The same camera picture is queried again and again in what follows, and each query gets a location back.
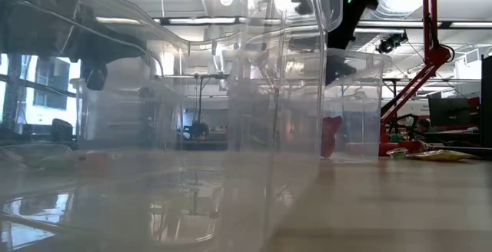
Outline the yellow red candy packet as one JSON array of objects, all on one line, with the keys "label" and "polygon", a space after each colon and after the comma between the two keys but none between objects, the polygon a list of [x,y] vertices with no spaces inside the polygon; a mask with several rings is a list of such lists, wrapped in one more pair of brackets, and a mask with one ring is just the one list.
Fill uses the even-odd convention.
[{"label": "yellow red candy packet", "polygon": [[407,158],[419,160],[419,161],[444,161],[444,162],[457,162],[470,159],[476,159],[477,156],[472,154],[450,151],[450,150],[436,150],[436,151],[423,151],[414,154],[407,154]]}]

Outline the ceiling light strip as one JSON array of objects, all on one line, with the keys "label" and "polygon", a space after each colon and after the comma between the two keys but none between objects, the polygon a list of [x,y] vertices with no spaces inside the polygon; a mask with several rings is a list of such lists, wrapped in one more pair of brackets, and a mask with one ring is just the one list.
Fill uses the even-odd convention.
[{"label": "ceiling light strip", "polygon": [[359,28],[423,28],[423,22],[415,21],[360,21]]},{"label": "ceiling light strip", "polygon": [[169,25],[233,25],[236,18],[168,18]]},{"label": "ceiling light strip", "polygon": [[459,30],[467,29],[492,29],[492,22],[452,22],[450,28],[455,28]]},{"label": "ceiling light strip", "polygon": [[96,21],[102,24],[140,25],[140,21],[129,18],[97,17]]}]

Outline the clear plastic bin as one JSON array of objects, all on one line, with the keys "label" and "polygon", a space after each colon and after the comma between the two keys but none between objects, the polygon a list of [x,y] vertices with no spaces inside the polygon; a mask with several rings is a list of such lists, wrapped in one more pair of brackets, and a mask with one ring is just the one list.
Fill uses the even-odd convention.
[{"label": "clear plastic bin", "polygon": [[[104,24],[148,53],[106,64],[0,53],[0,252],[264,252],[315,179],[324,90],[324,32],[339,0],[89,0]],[[169,25],[168,18],[236,18]],[[196,74],[206,140],[183,126]],[[81,150],[72,79],[162,80],[183,96],[173,151]],[[51,140],[52,120],[73,126]],[[89,164],[87,151],[112,159]]]},{"label": "clear plastic bin", "polygon": [[76,138],[81,150],[173,151],[183,96],[162,80],[108,82],[100,91],[72,79],[76,90]]},{"label": "clear plastic bin", "polygon": [[378,157],[381,134],[383,73],[391,65],[386,55],[327,50],[324,118],[341,116],[335,149],[328,159],[368,162]]}]

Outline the red desk lamp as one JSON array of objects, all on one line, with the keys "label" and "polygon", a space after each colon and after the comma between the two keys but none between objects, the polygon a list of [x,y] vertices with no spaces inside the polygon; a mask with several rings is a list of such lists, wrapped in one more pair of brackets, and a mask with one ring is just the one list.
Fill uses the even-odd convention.
[{"label": "red desk lamp", "polygon": [[381,135],[379,155],[397,148],[390,142],[386,125],[391,124],[397,112],[416,94],[417,90],[436,75],[436,71],[451,59],[452,50],[442,45],[438,39],[437,0],[423,0],[424,68],[411,81],[381,108]]}]

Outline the black office chair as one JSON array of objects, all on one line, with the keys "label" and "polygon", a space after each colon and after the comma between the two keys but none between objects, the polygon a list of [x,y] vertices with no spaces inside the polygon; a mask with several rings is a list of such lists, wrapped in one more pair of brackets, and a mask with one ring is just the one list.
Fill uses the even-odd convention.
[{"label": "black office chair", "polygon": [[62,119],[52,120],[51,140],[54,142],[69,142],[73,139],[73,126]]}]

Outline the black background stand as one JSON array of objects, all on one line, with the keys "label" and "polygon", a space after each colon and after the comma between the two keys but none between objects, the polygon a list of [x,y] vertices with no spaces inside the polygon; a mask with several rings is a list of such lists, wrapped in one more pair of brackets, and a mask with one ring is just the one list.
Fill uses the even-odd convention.
[{"label": "black background stand", "polygon": [[201,120],[204,87],[211,79],[215,79],[218,81],[226,80],[228,78],[228,75],[224,73],[210,74],[210,75],[196,74],[193,76],[193,78],[194,78],[194,94],[195,94],[193,118],[191,124],[187,126],[183,126],[181,132],[188,133],[189,139],[191,141],[196,141],[198,143],[199,141],[206,140],[210,131],[208,125]]}]

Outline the person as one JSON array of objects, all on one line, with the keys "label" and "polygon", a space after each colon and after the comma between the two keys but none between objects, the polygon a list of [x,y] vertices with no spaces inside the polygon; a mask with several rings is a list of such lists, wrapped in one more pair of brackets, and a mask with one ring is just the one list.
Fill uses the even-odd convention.
[{"label": "person", "polygon": [[434,128],[431,126],[430,121],[426,118],[421,118],[416,123],[416,132],[418,132],[419,134],[432,132],[433,129]]}]

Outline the black monitor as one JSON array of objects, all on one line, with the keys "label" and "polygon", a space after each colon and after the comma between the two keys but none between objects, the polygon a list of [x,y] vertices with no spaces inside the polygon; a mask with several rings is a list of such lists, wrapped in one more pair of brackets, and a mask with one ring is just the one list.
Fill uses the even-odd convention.
[{"label": "black monitor", "polygon": [[434,127],[464,126],[471,123],[466,98],[429,98],[430,122]]}]

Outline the tall black panel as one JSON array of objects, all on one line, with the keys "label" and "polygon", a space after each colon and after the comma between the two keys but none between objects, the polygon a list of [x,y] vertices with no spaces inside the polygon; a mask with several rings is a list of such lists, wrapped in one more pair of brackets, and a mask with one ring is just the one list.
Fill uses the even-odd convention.
[{"label": "tall black panel", "polygon": [[492,148],[492,55],[481,61],[480,141]]}]

